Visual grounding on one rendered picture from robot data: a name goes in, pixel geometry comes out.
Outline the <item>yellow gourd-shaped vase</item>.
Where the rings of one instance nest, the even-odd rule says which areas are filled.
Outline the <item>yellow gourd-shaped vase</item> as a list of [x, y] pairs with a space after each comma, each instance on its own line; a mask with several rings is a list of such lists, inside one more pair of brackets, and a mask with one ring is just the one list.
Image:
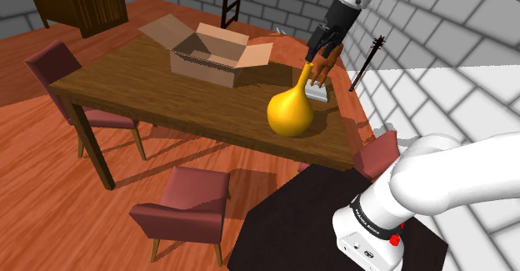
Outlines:
[[306, 63], [297, 84], [271, 98], [267, 106], [267, 120], [276, 134], [290, 138], [297, 137], [312, 124], [313, 108], [305, 94], [312, 69], [313, 64]]

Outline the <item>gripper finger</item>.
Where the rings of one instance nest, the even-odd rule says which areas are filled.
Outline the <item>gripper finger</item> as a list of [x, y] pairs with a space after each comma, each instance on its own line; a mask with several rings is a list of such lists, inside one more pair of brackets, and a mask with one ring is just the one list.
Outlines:
[[318, 50], [328, 41], [328, 28], [326, 26], [317, 26], [312, 36], [307, 41], [307, 55], [305, 60], [311, 63], [315, 58]]
[[346, 36], [346, 32], [336, 32], [333, 36], [327, 41], [327, 44], [324, 46], [322, 51], [322, 56], [324, 58], [328, 58], [331, 52], [343, 43], [343, 39]]

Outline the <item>open cardboard box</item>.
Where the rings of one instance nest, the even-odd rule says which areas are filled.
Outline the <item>open cardboard box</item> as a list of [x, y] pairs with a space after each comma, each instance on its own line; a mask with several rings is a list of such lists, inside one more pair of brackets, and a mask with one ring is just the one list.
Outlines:
[[273, 45], [249, 45], [248, 36], [199, 23], [192, 30], [168, 14], [139, 28], [170, 51], [171, 70], [233, 88], [243, 68], [268, 64]]

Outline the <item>dark spiked stick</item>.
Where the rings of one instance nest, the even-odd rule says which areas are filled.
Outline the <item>dark spiked stick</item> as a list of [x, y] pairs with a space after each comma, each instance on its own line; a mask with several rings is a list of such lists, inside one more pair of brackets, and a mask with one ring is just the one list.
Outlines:
[[378, 38], [374, 38], [372, 41], [372, 46], [370, 47], [370, 53], [368, 54], [362, 68], [357, 73], [356, 77], [354, 78], [351, 87], [349, 88], [350, 92], [354, 92], [356, 86], [363, 78], [363, 74], [365, 73], [369, 63], [372, 61], [373, 57], [375, 56], [375, 53], [382, 48], [384, 43], [386, 42], [385, 37], [380, 35]]

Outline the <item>brown figure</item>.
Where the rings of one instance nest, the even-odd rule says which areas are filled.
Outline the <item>brown figure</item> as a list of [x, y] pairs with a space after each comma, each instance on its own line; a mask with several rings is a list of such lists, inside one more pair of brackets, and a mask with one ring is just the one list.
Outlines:
[[322, 55], [323, 50], [324, 50], [324, 47], [320, 48], [319, 51], [317, 52], [316, 57], [312, 61], [313, 75], [312, 75], [311, 85], [313, 85], [318, 80], [318, 78], [320, 78], [319, 87], [321, 87], [324, 84], [325, 80], [328, 77], [328, 73], [331, 71], [331, 69], [336, 64], [336, 61], [340, 57], [340, 55], [343, 51], [343, 44], [336, 46], [330, 52], [330, 54], [327, 58], [325, 58]]

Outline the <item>dark wooden cabinet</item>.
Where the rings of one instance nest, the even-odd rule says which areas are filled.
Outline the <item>dark wooden cabinet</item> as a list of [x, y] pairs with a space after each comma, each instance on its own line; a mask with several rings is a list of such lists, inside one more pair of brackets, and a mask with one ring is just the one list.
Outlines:
[[125, 0], [33, 0], [45, 28], [50, 21], [89, 38], [128, 22]]

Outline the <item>wooden dining table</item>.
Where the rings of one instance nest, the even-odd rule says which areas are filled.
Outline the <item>wooden dining table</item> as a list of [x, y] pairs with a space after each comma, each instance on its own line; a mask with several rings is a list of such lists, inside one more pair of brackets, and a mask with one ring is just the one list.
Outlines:
[[142, 35], [123, 47], [57, 80], [58, 95], [104, 186], [116, 184], [84, 109], [95, 108], [243, 148], [322, 165], [353, 167], [338, 104], [314, 103], [314, 120], [300, 137], [285, 138], [268, 125], [267, 106], [291, 88], [300, 69], [270, 62], [245, 68], [237, 86], [227, 88], [173, 73], [168, 52]]

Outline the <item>dark red upholstered chair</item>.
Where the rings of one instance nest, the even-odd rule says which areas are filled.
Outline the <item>dark red upholstered chair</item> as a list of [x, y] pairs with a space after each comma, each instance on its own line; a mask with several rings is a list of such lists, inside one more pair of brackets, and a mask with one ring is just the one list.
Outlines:
[[[30, 58], [26, 58], [24, 62], [47, 91], [47, 94], [53, 100], [65, 120], [69, 124], [73, 124], [60, 97], [51, 92], [49, 85], [80, 69], [82, 67], [80, 62], [73, 56], [68, 47], [58, 40], [55, 40]], [[93, 108], [84, 108], [83, 110], [92, 127], [129, 129], [132, 132], [141, 158], [143, 160], [146, 159], [138, 131], [138, 120]]]
[[400, 156], [397, 132], [386, 131], [353, 156], [354, 166], [361, 175], [375, 181]]
[[207, 243], [215, 249], [217, 264], [223, 265], [221, 242], [230, 174], [176, 166], [158, 203], [140, 203], [129, 215], [153, 240], [155, 261], [162, 240]]

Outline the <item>dark robot stand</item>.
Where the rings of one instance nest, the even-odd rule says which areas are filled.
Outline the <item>dark robot stand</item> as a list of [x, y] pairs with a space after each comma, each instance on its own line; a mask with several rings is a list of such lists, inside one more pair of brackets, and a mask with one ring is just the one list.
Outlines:
[[370, 186], [354, 169], [312, 164], [248, 211], [229, 271], [363, 271], [337, 247], [334, 212]]

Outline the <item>grey flat book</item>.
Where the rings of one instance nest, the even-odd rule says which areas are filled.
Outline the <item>grey flat book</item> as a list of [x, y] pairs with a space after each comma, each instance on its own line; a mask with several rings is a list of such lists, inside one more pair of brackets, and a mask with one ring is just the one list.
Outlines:
[[328, 102], [328, 91], [325, 83], [322, 85], [319, 85], [319, 82], [311, 84], [311, 80], [308, 80], [305, 86], [305, 94], [307, 98], [323, 103]]

